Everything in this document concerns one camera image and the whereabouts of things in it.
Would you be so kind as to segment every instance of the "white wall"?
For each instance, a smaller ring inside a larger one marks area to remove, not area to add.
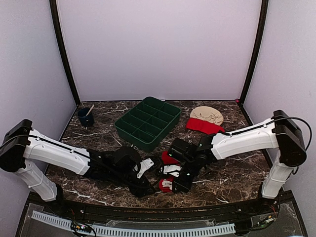
[[[260,0],[58,3],[81,100],[239,98]]]
[[[272,0],[254,78],[245,108],[254,122],[277,109],[307,120],[316,132],[316,1]],[[309,132],[303,123],[305,143]],[[316,236],[316,143],[297,175],[286,183],[292,189],[310,236]]]
[[[48,0],[0,1],[0,82],[1,141],[22,119],[59,139],[75,103]],[[0,187],[0,236],[14,236],[29,190],[17,176],[2,170]]]

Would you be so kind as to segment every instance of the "red glove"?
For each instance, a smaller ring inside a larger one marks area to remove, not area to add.
[[[206,133],[207,135],[216,134],[219,133],[219,131],[225,132],[221,126],[197,118],[189,118],[186,128],[194,131],[200,131]]]
[[[159,189],[163,193],[170,193],[170,192],[172,192],[172,181],[173,181],[173,176],[172,175],[170,175],[166,179],[160,179],[160,181],[159,181]]]
[[[169,165],[169,164],[179,164],[179,161],[175,160],[174,158],[168,156],[168,152],[162,152],[161,159],[163,164]],[[159,189],[163,193],[169,193],[172,192],[172,182],[174,177],[172,175],[169,175],[166,179],[160,179],[159,181]]]
[[[163,164],[179,164],[179,161],[177,161],[176,159],[168,156],[168,152],[162,152],[162,156],[161,156],[162,162]]]

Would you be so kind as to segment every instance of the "white cable tray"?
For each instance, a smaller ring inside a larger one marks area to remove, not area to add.
[[[66,231],[71,231],[71,220],[48,215],[38,211],[33,211],[32,219],[49,224],[51,226],[55,226],[60,229],[64,229]],[[95,230],[97,236],[99,237],[211,237],[235,233],[234,224],[182,230],[134,230],[105,227],[99,225],[91,225],[91,227]]]

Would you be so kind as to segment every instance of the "marble table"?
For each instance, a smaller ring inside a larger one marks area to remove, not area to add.
[[[138,103],[139,101],[83,102],[79,109],[95,105],[94,126],[87,129],[82,127],[75,113],[62,142],[99,151],[116,150],[122,145],[131,146],[130,143],[119,138],[114,122]],[[144,158],[148,155],[161,155],[162,151],[168,150],[176,137],[197,143],[203,134],[185,129],[190,112],[197,106],[211,106],[219,110],[224,117],[222,126],[226,131],[248,125],[235,101],[168,101],[168,103],[182,109],[180,121],[152,153],[147,154],[139,150]],[[207,169],[202,169],[192,189],[186,194],[162,193],[157,187],[155,194],[142,198],[133,196],[127,187],[91,180],[54,165],[49,166],[46,174],[50,180],[62,186],[64,196],[68,200],[120,207],[179,208],[254,199],[268,172],[269,166],[261,151],[249,152],[218,161]],[[149,175],[148,178],[151,182],[156,180],[154,175]]]

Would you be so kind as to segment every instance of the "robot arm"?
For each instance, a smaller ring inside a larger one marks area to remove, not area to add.
[[[274,199],[293,169],[306,160],[301,129],[283,111],[262,123],[229,133],[204,136],[199,144],[176,139],[169,156],[178,160],[182,169],[173,181],[173,192],[188,192],[192,181],[205,165],[232,155],[259,149],[278,148],[274,164],[263,183],[263,198]]]
[[[5,135],[0,147],[0,167],[18,175],[44,201],[56,200],[62,196],[62,189],[51,182],[33,160],[44,161],[88,178],[124,180],[138,197],[154,192],[143,175],[154,163],[150,158],[142,161],[133,148],[121,147],[107,152],[76,148],[42,135],[31,125],[32,122],[25,119]]]

